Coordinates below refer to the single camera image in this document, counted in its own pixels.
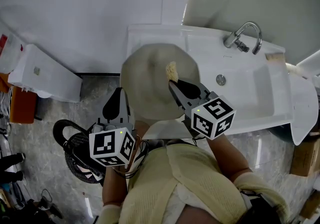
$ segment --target cable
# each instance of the cable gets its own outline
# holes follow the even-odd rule
[[[195,141],[197,141],[197,140],[202,140],[202,139],[205,139],[206,137],[205,136],[203,136],[203,137],[201,137],[201,138],[196,138],[196,137],[193,137],[192,139],[193,140],[195,140]]]
[[[142,161],[139,163],[139,165],[136,167],[136,170],[133,171],[133,172],[127,172],[127,173],[123,173],[121,171],[119,171],[119,166],[118,166],[118,170],[115,169],[113,167],[113,170],[119,175],[121,176],[122,178],[125,178],[125,179],[131,179],[133,176],[135,176],[135,174],[138,172],[138,170],[140,169],[140,167],[143,165],[145,159],[146,159],[146,156],[148,155],[149,153],[149,143],[146,141],[146,140],[141,140],[141,142],[139,143],[139,148],[140,148],[140,153],[142,153],[144,150],[146,150],[146,153],[145,155],[143,156],[143,159]]]
[[[198,144],[197,144],[197,141],[195,140],[195,138],[192,138],[192,140],[193,140],[194,145],[195,145],[196,147],[198,147]]]
[[[51,194],[49,193],[49,191],[45,188],[44,190],[42,190],[42,192],[41,192],[41,197],[44,197],[44,198],[46,198],[45,196],[43,196],[43,193],[44,193],[44,191],[47,191],[47,193],[49,194],[49,197],[51,198],[51,200],[49,201],[48,199],[48,202],[49,203],[52,203],[52,196],[51,196]]]

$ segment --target marble floor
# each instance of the marble floor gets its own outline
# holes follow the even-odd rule
[[[87,129],[96,120],[95,102],[103,94],[119,86],[119,77],[87,76],[83,78],[81,102],[66,103],[52,99],[40,99],[37,115],[42,121],[33,124],[12,124],[8,138],[13,153],[24,152],[26,160],[18,169],[25,173],[25,197],[39,200],[47,189],[53,202],[60,208],[64,219],[55,218],[57,224],[90,224],[102,208],[102,187],[87,184],[69,171],[64,151],[53,138],[56,121],[71,120]],[[74,131],[67,130],[68,138]],[[287,200],[291,218],[299,213],[312,191],[316,174],[299,177],[288,174],[294,146],[278,139],[267,130],[229,136],[231,143],[247,158],[252,170]],[[199,147],[208,149],[203,140]],[[86,204],[89,201],[92,214]]]

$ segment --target chrome faucet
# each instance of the chrome faucet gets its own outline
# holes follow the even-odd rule
[[[257,38],[256,38],[256,44],[255,47],[252,50],[252,53],[254,55],[256,55],[262,45],[262,34],[261,34],[261,29],[259,27],[259,25],[253,21],[248,21],[246,23],[244,23],[236,32],[232,32],[224,41],[223,44],[225,47],[227,48],[231,48],[231,46],[233,44],[236,45],[236,47],[241,51],[241,52],[248,52],[249,51],[249,47],[247,47],[243,42],[241,42],[239,40],[240,35],[242,34],[242,32],[247,28],[247,27],[253,27]]]

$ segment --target white sink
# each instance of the white sink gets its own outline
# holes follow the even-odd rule
[[[240,52],[224,46],[223,38],[229,34],[192,26],[132,25],[128,28],[127,57],[141,46],[154,43],[175,44],[186,51],[198,65],[201,83],[224,95],[236,109],[227,135],[290,123],[293,105],[283,56],[285,49],[264,41],[257,55],[253,55],[256,39],[242,35],[241,41],[250,51]],[[274,55],[268,60],[266,54]],[[225,76],[225,85],[218,85],[217,75]],[[180,120],[154,124],[146,134],[147,139],[189,138]]]

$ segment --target faucet handle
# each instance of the faucet handle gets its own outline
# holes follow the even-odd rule
[[[245,45],[243,42],[241,42],[239,39],[236,40],[236,41],[234,42],[234,44],[236,45],[236,47],[237,47],[241,52],[245,52],[245,53],[249,52],[249,47],[246,46],[246,45]]]

